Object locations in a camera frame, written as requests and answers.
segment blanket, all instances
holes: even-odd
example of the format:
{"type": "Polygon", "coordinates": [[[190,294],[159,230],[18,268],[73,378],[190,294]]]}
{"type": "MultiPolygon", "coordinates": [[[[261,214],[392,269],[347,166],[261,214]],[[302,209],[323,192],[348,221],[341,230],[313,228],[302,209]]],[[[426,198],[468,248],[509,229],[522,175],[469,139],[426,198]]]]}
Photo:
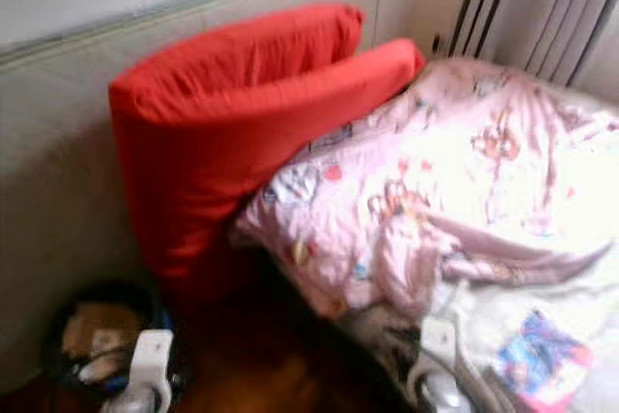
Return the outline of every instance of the blanket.
{"type": "Polygon", "coordinates": [[[238,219],[314,308],[420,316],[442,280],[557,283],[616,235],[619,122],[520,72],[430,65],[306,147],[238,219]]]}

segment pillow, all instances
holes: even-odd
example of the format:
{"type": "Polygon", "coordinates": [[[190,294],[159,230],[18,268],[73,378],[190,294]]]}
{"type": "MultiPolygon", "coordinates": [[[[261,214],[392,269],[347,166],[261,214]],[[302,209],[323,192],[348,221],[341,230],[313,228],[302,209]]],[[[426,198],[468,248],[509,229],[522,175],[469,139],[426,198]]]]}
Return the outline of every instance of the pillow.
{"type": "Polygon", "coordinates": [[[411,80],[409,41],[350,57],[362,14],[327,4],[207,32],[111,83],[133,227],[164,288],[184,304],[242,282],[224,231],[305,143],[358,118],[411,80]]]}

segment wooden floor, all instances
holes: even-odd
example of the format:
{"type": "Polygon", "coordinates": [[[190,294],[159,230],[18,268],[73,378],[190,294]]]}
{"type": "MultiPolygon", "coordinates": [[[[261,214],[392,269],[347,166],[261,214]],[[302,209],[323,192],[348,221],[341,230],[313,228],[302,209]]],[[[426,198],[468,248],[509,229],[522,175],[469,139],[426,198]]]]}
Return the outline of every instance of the wooden floor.
{"type": "MultiPolygon", "coordinates": [[[[192,380],[173,411],[406,411],[364,350],[314,318],[282,281],[261,282],[185,324],[192,380]]],[[[0,399],[2,412],[97,409],[91,398],[41,378],[0,399]]]]}

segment gray headboard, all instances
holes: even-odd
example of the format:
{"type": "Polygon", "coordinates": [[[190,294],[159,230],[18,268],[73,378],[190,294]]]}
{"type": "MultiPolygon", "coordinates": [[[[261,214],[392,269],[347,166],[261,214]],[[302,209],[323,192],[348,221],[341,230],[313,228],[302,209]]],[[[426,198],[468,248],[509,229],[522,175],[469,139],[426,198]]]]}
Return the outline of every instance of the gray headboard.
{"type": "MultiPolygon", "coordinates": [[[[192,0],[0,55],[0,393],[37,372],[75,289],[144,275],[125,210],[107,83],[141,57],[240,18],[319,0],[192,0]]],[[[339,0],[367,14],[378,0],[339,0]]]]}

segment duvet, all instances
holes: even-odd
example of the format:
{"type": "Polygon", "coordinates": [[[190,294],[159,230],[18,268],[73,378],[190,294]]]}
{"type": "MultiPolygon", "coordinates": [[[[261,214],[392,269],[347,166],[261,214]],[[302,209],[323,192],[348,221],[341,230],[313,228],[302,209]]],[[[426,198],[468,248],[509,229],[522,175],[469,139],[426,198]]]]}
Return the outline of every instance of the duvet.
{"type": "Polygon", "coordinates": [[[616,235],[619,122],[528,76],[450,59],[309,144],[237,227],[321,314],[428,311],[442,280],[557,283],[616,235]]]}

